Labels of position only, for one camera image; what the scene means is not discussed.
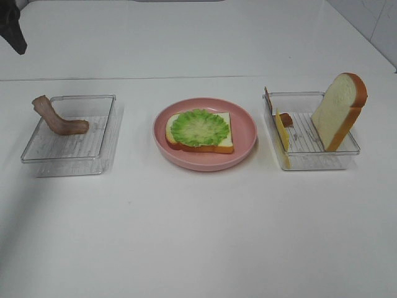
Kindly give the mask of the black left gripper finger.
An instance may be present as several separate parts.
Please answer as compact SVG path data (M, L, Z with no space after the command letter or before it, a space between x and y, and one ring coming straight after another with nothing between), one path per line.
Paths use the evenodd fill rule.
M19 54L23 55L27 43L20 25L20 10L15 1L1 0L1 37Z

